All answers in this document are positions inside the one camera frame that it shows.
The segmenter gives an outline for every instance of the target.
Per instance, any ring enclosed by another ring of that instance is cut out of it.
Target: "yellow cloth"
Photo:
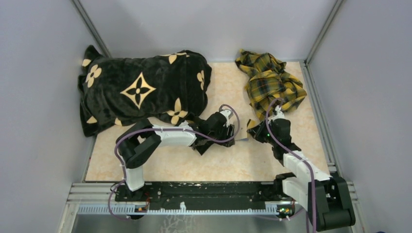
[[[307,95],[303,83],[284,71],[286,62],[270,53],[240,50],[236,65],[250,77],[245,90],[260,120],[265,119],[266,110],[275,98],[282,98],[282,111],[289,112],[297,109]]]

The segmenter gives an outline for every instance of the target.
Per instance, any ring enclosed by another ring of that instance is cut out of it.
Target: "metal corner post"
[[[77,12],[79,13],[79,16],[82,18],[83,22],[85,23],[87,29],[93,36],[94,40],[96,41],[96,44],[99,47],[100,51],[106,57],[111,57],[109,49],[107,48],[103,39],[100,37],[99,33],[97,32],[96,27],[94,26],[92,20],[90,19],[89,15],[87,14],[80,0],[71,0],[71,2],[73,3],[74,8],[76,8]]]
[[[322,146],[324,147],[325,153],[327,154],[326,159],[328,160],[328,164],[331,164],[332,166],[334,165],[336,167],[338,174],[342,177],[344,177],[344,175],[342,174],[342,169],[340,167],[338,157],[336,156],[337,153],[334,147],[333,139],[330,136],[330,129],[327,123],[327,119],[324,115],[324,111],[322,110],[321,100],[316,89],[314,77],[310,70],[310,64],[313,61],[316,52],[320,48],[320,45],[322,44],[329,28],[331,27],[332,22],[335,19],[335,16],[338,14],[339,9],[342,7],[344,2],[345,0],[336,0],[335,5],[333,6],[329,16],[327,17],[325,24],[323,25],[318,37],[315,40],[315,43],[313,44],[308,54],[308,57],[304,61],[300,62],[305,83],[310,94],[310,101],[317,121],[316,123],[321,134]],[[367,233],[369,232],[368,227],[365,222],[364,215],[362,213],[360,201],[358,200],[355,186],[352,182],[348,182],[348,187],[351,193],[352,204],[356,216],[356,223],[354,226],[351,227],[351,231],[353,233]]]

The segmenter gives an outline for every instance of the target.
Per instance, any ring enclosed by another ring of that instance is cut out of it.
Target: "four-petal flower print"
[[[203,90],[203,86],[205,85],[205,73],[200,71],[200,73],[197,73],[197,80],[200,82],[200,88]]]
[[[115,119],[115,125],[123,126],[122,122],[118,118]]]
[[[161,55],[163,57],[169,57],[169,63],[172,64],[174,61],[176,61],[177,56],[181,56],[181,55],[186,55],[186,57],[189,57],[189,55],[185,52],[177,52],[177,53],[173,53],[173,54],[166,54],[166,55]]]
[[[144,99],[156,88],[150,86],[146,80],[144,80],[143,72],[140,73],[138,78],[126,89],[124,89],[120,94],[127,96],[133,101],[133,103],[140,109]]]
[[[172,117],[170,122],[173,125],[176,125],[179,122],[179,118],[184,118],[188,113],[186,111],[182,111],[182,105],[180,103],[180,99],[177,98],[174,102],[174,111],[169,110],[166,112],[169,116]]]
[[[83,62],[82,62],[82,66],[83,66],[83,67],[86,67],[86,66],[88,66],[88,65],[90,64],[90,62],[91,62],[90,59],[84,59]]]
[[[87,87],[91,87],[94,83],[94,79],[98,78],[102,73],[102,68],[99,68],[98,65],[94,65],[91,67],[90,72],[87,74],[86,82]]]
[[[97,119],[94,116],[91,116],[89,120],[86,121],[87,124],[97,123]]]

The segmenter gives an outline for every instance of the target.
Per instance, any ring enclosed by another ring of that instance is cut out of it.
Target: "black cloth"
[[[212,68],[196,52],[107,58],[89,46],[82,67],[78,88],[85,136],[148,117],[179,125],[188,115],[199,116],[207,105]]]

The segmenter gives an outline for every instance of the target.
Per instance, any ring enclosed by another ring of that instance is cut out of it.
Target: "gray wall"
[[[0,7],[0,232],[56,232],[90,138],[77,76],[94,43],[68,0]]]
[[[82,0],[114,57],[182,49],[233,61],[240,48],[304,59],[334,0]]]
[[[310,65],[370,232],[411,232],[412,1],[346,1]]]

